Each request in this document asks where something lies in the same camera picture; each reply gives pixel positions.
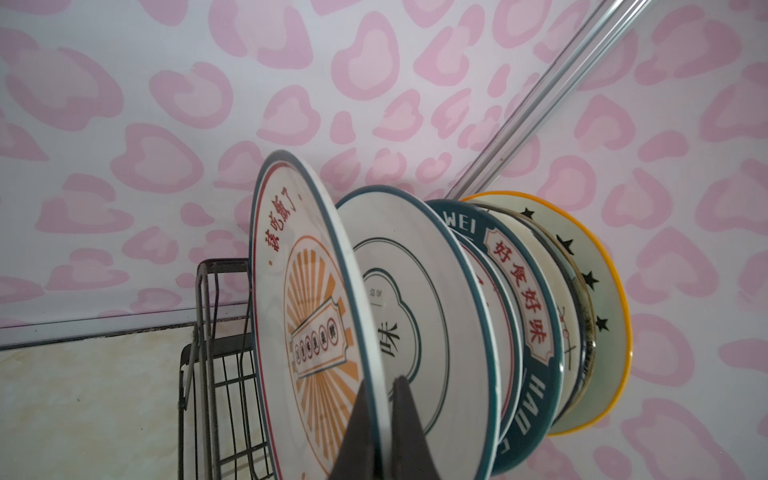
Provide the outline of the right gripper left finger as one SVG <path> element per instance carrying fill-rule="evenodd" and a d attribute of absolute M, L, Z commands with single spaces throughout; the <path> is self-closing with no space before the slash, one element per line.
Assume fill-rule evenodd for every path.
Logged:
<path fill-rule="evenodd" d="M 375 449 L 367 402 L 366 383 L 359 386 L 349 423 L 329 480 L 372 480 Z"/>

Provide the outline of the large orange sunburst plate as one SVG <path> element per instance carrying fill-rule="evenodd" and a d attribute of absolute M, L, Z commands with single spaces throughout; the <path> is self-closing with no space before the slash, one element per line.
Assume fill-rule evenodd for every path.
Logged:
<path fill-rule="evenodd" d="M 266 158 L 256 181 L 250 275 L 261 411 L 277 476 L 327 478 L 362 402 L 373 472 L 389 477 L 390 407 L 363 276 L 321 179 L 285 150 Z"/>

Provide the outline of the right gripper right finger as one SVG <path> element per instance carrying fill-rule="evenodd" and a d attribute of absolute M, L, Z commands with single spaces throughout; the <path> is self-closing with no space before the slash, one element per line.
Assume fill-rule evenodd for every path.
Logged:
<path fill-rule="evenodd" d="M 399 480 L 438 480 L 410 384 L 405 376 L 393 383 L 392 475 Z"/>

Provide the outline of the white plate grey cloud outline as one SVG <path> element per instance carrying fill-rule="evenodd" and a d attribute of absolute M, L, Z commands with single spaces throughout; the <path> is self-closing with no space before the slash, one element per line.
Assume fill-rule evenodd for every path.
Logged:
<path fill-rule="evenodd" d="M 458 239 L 426 202 L 361 187 L 337 204 L 363 275 L 389 382 L 409 382 L 442 479 L 487 479 L 501 409 L 484 294 Z"/>

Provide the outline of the green rim lettered plate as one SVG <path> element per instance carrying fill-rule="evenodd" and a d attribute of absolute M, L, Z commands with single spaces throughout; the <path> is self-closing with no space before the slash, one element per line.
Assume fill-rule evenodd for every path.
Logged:
<path fill-rule="evenodd" d="M 469 202 L 442 199 L 427 204 L 502 272 L 519 312 L 521 394 L 492 467 L 494 475 L 503 474 L 523 463 L 542 443 L 558 410 L 564 367 L 554 296 L 518 222 Z"/>

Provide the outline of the star and cat plate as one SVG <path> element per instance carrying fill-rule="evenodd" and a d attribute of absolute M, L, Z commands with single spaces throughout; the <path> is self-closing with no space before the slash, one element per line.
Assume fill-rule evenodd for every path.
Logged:
<path fill-rule="evenodd" d="M 632 365 L 633 339 L 629 304 L 621 279 L 603 242 L 582 222 L 562 208 L 533 195 L 491 191 L 466 199 L 507 216 L 525 217 L 544 230 L 566 254 L 589 294 L 597 359 L 585 392 L 575 406 L 554 423 L 555 437 L 599 423 L 621 398 Z"/>

